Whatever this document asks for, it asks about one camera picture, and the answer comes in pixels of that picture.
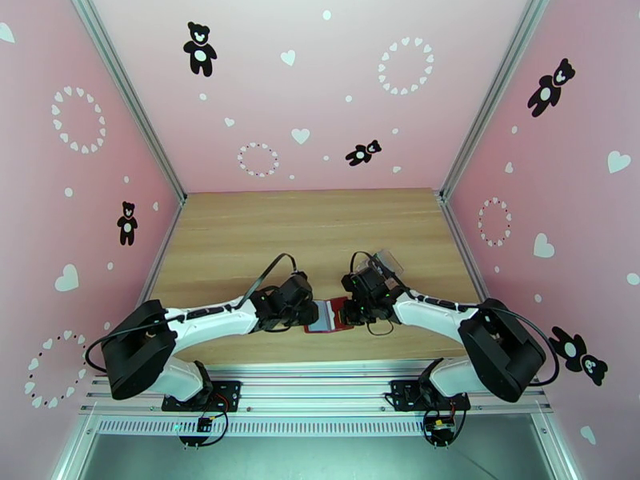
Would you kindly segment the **red leather card holder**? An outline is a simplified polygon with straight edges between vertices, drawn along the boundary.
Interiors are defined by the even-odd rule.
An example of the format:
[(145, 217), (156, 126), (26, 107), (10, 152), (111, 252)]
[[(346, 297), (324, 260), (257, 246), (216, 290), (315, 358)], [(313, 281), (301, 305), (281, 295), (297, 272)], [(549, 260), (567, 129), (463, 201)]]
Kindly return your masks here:
[(344, 330), (352, 330), (354, 326), (347, 323), (345, 303), (348, 297), (330, 300), (314, 300), (318, 308), (318, 319), (304, 326), (306, 334), (331, 334)]

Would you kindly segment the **clear plastic card box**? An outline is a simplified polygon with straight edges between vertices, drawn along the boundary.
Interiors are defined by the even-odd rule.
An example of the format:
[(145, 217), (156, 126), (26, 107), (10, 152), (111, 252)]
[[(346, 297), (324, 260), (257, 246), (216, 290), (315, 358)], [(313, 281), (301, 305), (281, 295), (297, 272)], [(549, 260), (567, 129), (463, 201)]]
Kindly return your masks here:
[(404, 272), (402, 265), (387, 249), (379, 250), (369, 257), (365, 257), (355, 267), (357, 272), (368, 269), (373, 270), (378, 276), (383, 278), (388, 287), (399, 286), (399, 278)]

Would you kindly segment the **perforated metal strip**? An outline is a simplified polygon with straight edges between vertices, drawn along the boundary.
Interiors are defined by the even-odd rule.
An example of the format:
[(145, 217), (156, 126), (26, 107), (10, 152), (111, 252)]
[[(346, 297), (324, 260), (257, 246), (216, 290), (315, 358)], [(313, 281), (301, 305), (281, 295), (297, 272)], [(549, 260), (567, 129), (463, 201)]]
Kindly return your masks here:
[(112, 416), (98, 421), (99, 434), (184, 436), (214, 439), (230, 437), (408, 437), (422, 435), (422, 420), (391, 417), (239, 417), (217, 418), (204, 426), (196, 417)]

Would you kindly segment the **aluminium front frame rail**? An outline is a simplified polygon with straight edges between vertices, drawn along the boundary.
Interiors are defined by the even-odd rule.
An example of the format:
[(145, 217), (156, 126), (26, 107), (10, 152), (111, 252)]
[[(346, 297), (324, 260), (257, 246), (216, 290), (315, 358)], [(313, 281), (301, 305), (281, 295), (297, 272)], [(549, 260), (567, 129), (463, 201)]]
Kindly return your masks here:
[[(329, 417), (391, 416), (384, 399), (395, 379), (412, 379), (430, 364), (427, 360), (307, 362), (210, 366), (213, 380), (242, 383), (238, 409), (230, 414), (240, 417)], [(489, 392), (469, 392), (468, 414), (538, 414), (553, 410), (541, 388), (529, 388), (518, 402), (504, 402)], [(116, 401), (110, 395), (104, 377), (90, 380), (81, 397), (79, 413), (114, 416), (185, 416), (194, 412), (161, 410), (160, 393), (143, 393)]]

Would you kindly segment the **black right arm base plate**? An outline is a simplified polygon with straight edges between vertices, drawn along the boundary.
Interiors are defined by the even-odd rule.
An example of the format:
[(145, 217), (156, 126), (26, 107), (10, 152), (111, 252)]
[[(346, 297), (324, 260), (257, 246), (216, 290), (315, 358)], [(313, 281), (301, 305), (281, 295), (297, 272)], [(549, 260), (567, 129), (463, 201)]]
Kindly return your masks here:
[(464, 394), (446, 397), (429, 382), (419, 380), (390, 381), (390, 392), (385, 398), (398, 412), (470, 410), (470, 401)]

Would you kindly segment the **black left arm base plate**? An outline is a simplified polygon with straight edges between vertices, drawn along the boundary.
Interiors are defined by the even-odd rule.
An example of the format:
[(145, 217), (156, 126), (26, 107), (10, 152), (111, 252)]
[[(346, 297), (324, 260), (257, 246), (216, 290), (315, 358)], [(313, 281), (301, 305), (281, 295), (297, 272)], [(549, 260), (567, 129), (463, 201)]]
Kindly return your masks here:
[(240, 381), (213, 381), (205, 384), (195, 396), (181, 402), (173, 396), (165, 396), (161, 410), (165, 412), (214, 412), (216, 414), (236, 412), (240, 399), (242, 383)]

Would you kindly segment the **aluminium frame post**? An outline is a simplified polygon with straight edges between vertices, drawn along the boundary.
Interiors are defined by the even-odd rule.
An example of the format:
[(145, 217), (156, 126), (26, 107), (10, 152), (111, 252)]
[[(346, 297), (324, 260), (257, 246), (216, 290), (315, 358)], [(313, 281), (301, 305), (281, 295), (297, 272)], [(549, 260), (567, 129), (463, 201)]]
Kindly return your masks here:
[(454, 190), (464, 174), (477, 145), (480, 143), (486, 128), (496, 111), (500, 100), (510, 84), (522, 56), (526, 52), (530, 40), (540, 23), (550, 0), (527, 0), (522, 15), (516, 24), (514, 32), (507, 44), (488, 91), (470, 129), (463, 139), (456, 158), (443, 181), (440, 189), (435, 193), (438, 202), (445, 206), (451, 200)]
[(151, 121), (143, 107), (130, 76), (118, 56), (118, 52), (103, 24), (98, 9), (93, 0), (70, 0), (82, 21), (91, 41), (100, 55), (105, 68), (118, 88), (122, 100), (130, 111), (139, 131), (141, 132), (151, 154), (166, 180), (172, 187), (178, 204), (184, 206), (187, 193), (178, 180), (178, 176), (167, 156), (162, 143), (152, 127)]

